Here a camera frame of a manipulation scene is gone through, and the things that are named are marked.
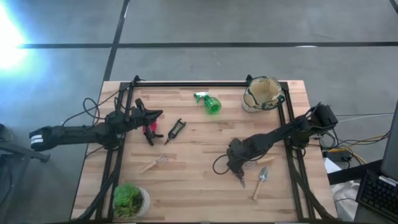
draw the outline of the spray bottle nozzle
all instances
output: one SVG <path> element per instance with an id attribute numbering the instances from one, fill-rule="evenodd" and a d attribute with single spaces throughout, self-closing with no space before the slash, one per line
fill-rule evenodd
<path id="1" fill-rule="evenodd" d="M 208 94 L 209 94 L 208 92 L 199 92 L 199 93 L 194 93 L 193 95 L 197 98 L 197 103 L 198 103 L 200 98 L 205 97 Z"/>

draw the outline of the yellow cable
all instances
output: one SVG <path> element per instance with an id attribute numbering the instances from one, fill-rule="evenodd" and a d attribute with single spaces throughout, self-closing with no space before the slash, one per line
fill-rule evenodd
<path id="1" fill-rule="evenodd" d="M 356 143 L 350 144 L 349 146 L 346 146 L 346 147 L 341 148 L 341 149 L 330 149 L 329 152 L 343 152 L 344 150 L 347 150 L 349 147 L 355 146 L 355 145 L 357 145 L 357 144 L 360 143 L 360 142 L 366 142 L 366 141 L 368 141 L 368 140 L 379 139 L 379 138 L 383 138 L 384 136 L 385 136 L 385 135 L 376 136 L 376 137 L 368 138 L 368 139 L 365 139 L 365 140 L 360 140 L 360 141 L 358 141 L 358 142 L 356 142 Z"/>
<path id="2" fill-rule="evenodd" d="M 355 156 L 355 158 L 357 158 L 361 162 L 363 162 L 363 164 L 366 164 L 366 161 L 361 156 L 359 156 L 357 153 L 353 152 L 353 156 Z"/>

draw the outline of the white label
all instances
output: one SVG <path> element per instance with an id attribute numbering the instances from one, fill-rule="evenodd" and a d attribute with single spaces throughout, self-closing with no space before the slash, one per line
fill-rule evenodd
<path id="1" fill-rule="evenodd" d="M 43 138 L 43 137 L 42 137 L 41 134 L 38 134 L 38 135 L 36 135 L 36 136 L 32 136 L 30 139 L 31 139 L 31 140 L 35 140 L 35 139 L 38 139 L 38 138 Z"/>
<path id="2" fill-rule="evenodd" d="M 394 183 L 393 181 L 389 180 L 389 179 L 386 178 L 386 177 L 379 176 L 379 179 L 381 179 L 381 180 L 384 181 L 384 182 L 387 182 L 388 184 L 393 185 L 394 187 L 397 187 L 397 184 L 396 184 L 396 183 Z"/>
<path id="3" fill-rule="evenodd" d="M 38 142 L 43 142 L 43 139 L 34 139 L 34 140 L 32 140 L 30 142 L 30 144 L 35 144 L 35 143 L 38 143 Z"/>

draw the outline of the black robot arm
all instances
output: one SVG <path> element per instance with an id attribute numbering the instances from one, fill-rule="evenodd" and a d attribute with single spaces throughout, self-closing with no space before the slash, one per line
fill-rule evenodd
<path id="1" fill-rule="evenodd" d="M 319 103 L 304 115 L 296 117 L 293 121 L 267 134 L 255 134 L 243 141 L 233 139 L 227 149 L 227 166 L 238 178 L 242 178 L 243 164 L 262 158 L 275 142 L 290 137 L 293 147 L 304 148 L 311 135 L 323 135 L 333 129 L 337 122 L 330 107 Z"/>
<path id="2" fill-rule="evenodd" d="M 140 99 L 136 106 L 127 112 L 131 114 L 126 119 L 122 111 L 113 111 L 106 115 L 104 122 L 94 126 L 46 126 L 29 133 L 30 146 L 35 151 L 45 151 L 63 144 L 98 143 L 105 149 L 119 146 L 120 135 L 149 125 L 163 113 L 162 110 L 147 110 Z"/>

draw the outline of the wooden table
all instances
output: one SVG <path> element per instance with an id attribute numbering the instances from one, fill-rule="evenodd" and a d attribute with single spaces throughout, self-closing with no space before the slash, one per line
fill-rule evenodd
<path id="1" fill-rule="evenodd" d="M 304 82 L 287 82 L 294 114 L 304 114 L 310 107 Z M 119 84 L 105 82 L 99 101 L 117 91 Z M 193 94 L 199 91 L 208 91 L 221 101 L 219 114 L 208 115 L 203 101 L 196 103 Z M 275 159 L 266 164 L 269 168 L 268 180 L 263 183 L 258 200 L 252 200 L 251 197 L 262 167 L 245 170 L 245 189 L 231 172 L 217 175 L 212 171 L 213 161 L 226 153 L 232 138 L 244 139 L 280 127 L 277 109 L 245 112 L 241 106 L 243 92 L 243 87 L 134 88 L 134 99 L 141 98 L 148 109 L 164 111 L 157 122 L 159 134 L 166 136 L 179 118 L 187 122 L 178 137 L 165 146 L 163 138 L 156 139 L 155 146 L 151 147 L 141 128 L 127 133 L 119 184 L 131 182 L 145 188 L 151 197 L 146 216 L 135 219 L 135 222 L 276 222 L 297 219 L 282 141 L 274 144 L 266 155 Z M 111 100 L 100 107 L 101 114 L 108 114 L 112 110 L 114 104 Z M 87 153 L 98 146 L 90 144 Z M 158 163 L 145 174 L 139 174 L 145 165 L 162 153 L 169 159 L 167 162 Z M 102 150 L 86 159 L 72 218 L 78 217 L 98 193 L 105 158 L 106 151 Z M 316 146 L 307 147 L 304 160 L 312 192 L 328 212 L 336 216 L 320 149 Z M 226 168 L 224 157 L 218 161 L 216 169 L 222 172 Z M 300 195 L 304 214 L 307 214 L 303 193 Z M 104 214 L 108 210 L 107 204 L 106 201 Z"/>

